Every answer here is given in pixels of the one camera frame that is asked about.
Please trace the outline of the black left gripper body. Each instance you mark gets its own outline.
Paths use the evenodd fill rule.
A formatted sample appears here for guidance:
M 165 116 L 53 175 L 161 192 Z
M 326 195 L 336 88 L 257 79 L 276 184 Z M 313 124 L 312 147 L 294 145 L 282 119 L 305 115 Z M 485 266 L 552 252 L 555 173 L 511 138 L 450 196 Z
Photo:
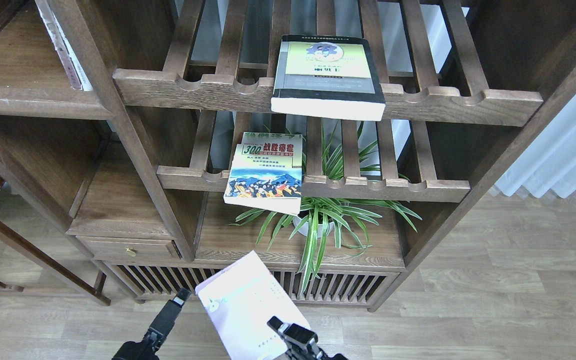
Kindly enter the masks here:
M 112 360 L 158 360 L 156 353 L 161 346 L 162 337 L 158 333 L 147 332 L 140 342 L 124 342 Z

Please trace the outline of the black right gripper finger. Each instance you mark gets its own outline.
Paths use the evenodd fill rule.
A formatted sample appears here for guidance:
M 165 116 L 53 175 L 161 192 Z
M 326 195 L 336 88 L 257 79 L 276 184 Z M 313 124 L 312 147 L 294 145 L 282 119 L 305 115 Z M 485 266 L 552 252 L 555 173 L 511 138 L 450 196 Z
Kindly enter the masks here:
M 274 330 L 291 351 L 318 351 L 318 336 L 315 332 L 296 323 L 283 322 L 276 316 L 267 325 Z

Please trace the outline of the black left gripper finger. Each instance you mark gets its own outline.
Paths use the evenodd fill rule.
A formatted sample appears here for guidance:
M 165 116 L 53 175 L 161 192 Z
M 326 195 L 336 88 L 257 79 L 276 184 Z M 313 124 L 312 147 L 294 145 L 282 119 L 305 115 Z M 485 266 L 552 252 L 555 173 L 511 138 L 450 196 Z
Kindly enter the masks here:
M 165 303 L 147 330 L 147 342 L 149 344 L 152 346 L 163 345 L 190 295 L 189 289 L 181 288 L 174 298 Z

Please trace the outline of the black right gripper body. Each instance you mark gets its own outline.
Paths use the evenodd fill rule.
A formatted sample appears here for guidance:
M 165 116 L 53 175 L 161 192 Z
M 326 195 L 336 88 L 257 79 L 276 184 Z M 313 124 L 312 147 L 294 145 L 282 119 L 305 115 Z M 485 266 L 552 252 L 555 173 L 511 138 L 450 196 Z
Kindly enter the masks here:
M 287 350 L 286 357 L 289 360 L 347 360 L 341 353 L 328 355 L 318 345 L 315 344 L 301 344 L 300 342 L 285 341 Z

